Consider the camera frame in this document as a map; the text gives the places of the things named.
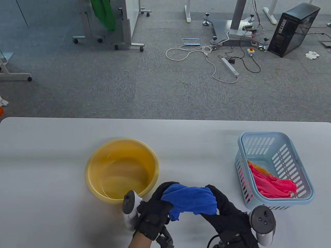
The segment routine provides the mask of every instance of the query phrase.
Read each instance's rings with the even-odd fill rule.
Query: white table
[[[234,159],[238,137],[249,130],[288,134],[316,191],[311,204],[274,212],[271,247],[329,247],[330,123],[57,118],[0,124],[0,247],[127,248],[132,233],[124,229],[120,206],[99,201],[84,181],[91,153],[114,137],[139,139],[155,151],[156,187],[169,180],[213,184],[246,211]],[[215,234],[191,213],[168,230],[176,248],[204,248]]]

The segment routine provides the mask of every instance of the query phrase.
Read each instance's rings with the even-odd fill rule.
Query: gray metal leg
[[[231,29],[238,30],[239,25],[241,22],[241,18],[243,17],[243,13],[245,10],[246,0],[237,0],[236,8],[234,10],[232,23],[231,23]]]

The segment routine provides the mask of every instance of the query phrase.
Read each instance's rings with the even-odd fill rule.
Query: power cord
[[[259,24],[258,24],[258,26],[256,27],[256,29],[258,29],[259,27],[261,27],[262,30],[263,30],[263,27],[262,27],[262,25],[261,25],[261,19],[260,19],[259,13],[258,13],[258,8],[257,8],[257,6],[256,6],[256,0],[252,0],[252,5],[253,5],[254,12],[255,12],[255,14],[256,14],[256,17],[258,18],[258,22],[259,22]]]
[[[240,60],[243,62],[244,67],[246,68],[246,70],[248,70],[248,71],[251,72],[251,73],[260,73],[260,72],[261,72],[261,67],[258,65],[258,63],[256,63],[256,61],[255,61],[255,59],[253,58],[253,56],[250,56],[250,57],[252,58],[253,62],[258,66],[259,71],[252,71],[252,70],[249,70],[249,69],[247,68],[247,66],[246,66],[246,64],[245,64],[245,61],[243,60],[242,57],[234,56],[234,57],[229,57],[229,58],[225,58],[225,59],[226,59],[226,60],[229,60],[229,59],[231,59],[231,58],[233,58],[233,59],[240,59]]]
[[[217,237],[219,237],[219,234],[216,234],[215,236],[213,236],[213,237],[209,240],[208,245],[207,245],[207,248],[209,248],[209,246],[210,246],[210,244],[212,243],[212,241],[213,241],[215,238],[217,238]]]
[[[230,56],[228,55],[228,53],[232,53],[232,52],[233,52],[233,49],[234,49],[235,47],[236,47],[236,46],[231,47],[231,51],[225,53],[225,55],[226,55],[225,59],[226,59],[226,60],[228,60],[227,58],[230,57]]]
[[[326,33],[308,33],[308,34],[322,34],[322,35],[326,35],[327,37],[329,37],[331,39],[331,36]]]
[[[226,33],[227,39],[224,40],[224,41],[221,41],[220,43],[218,43],[218,44],[216,44],[216,45],[219,45],[219,44],[222,44],[222,43],[225,42],[225,41],[228,41],[228,40],[230,39],[230,38],[229,38],[229,32],[230,32],[230,30]],[[178,47],[170,48],[170,49],[168,49],[168,50],[165,52],[165,53],[166,53],[165,56],[166,56],[168,59],[172,60],[172,61],[177,61],[177,62],[179,62],[179,61],[183,61],[183,60],[187,59],[187,57],[188,57],[191,53],[193,53],[193,52],[201,52],[201,53],[204,54],[204,56],[205,56],[207,62],[210,63],[210,64],[212,64],[212,65],[214,66],[214,68],[215,68],[215,71],[214,71],[214,73],[213,73],[213,75],[212,75],[212,77],[213,77],[214,79],[216,79],[216,80],[219,81],[219,82],[226,83],[226,84],[234,84],[234,83],[238,82],[238,80],[239,80],[239,77],[238,77],[238,76],[237,76],[237,80],[234,81],[234,82],[226,82],[226,81],[222,81],[222,80],[220,80],[219,78],[216,78],[216,77],[214,76],[214,75],[216,74],[217,68],[216,68],[216,66],[215,66],[212,62],[210,62],[210,61],[208,60],[207,57],[208,57],[208,54],[210,54],[210,53],[214,50],[214,47],[215,47],[215,46],[198,46],[198,47],[188,48],[188,49],[185,49],[185,48],[183,48],[183,47],[186,47],[186,46],[180,46],[179,48],[178,48]],[[189,53],[188,53],[184,58],[177,60],[177,59],[170,58],[170,57],[168,56],[168,52],[169,52],[170,50],[188,51]]]
[[[310,28],[329,28],[329,26],[323,26],[323,27],[310,27]]]

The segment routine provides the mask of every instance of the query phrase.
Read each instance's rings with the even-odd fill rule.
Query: blue towel
[[[179,214],[184,212],[193,212],[195,215],[217,213],[216,198],[206,187],[198,188],[173,184],[164,191],[161,200],[173,205],[173,209],[169,211],[171,221],[178,221]]]

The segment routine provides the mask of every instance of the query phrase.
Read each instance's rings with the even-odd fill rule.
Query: metal plate
[[[197,38],[183,38],[182,43],[184,46],[200,46],[200,39]]]

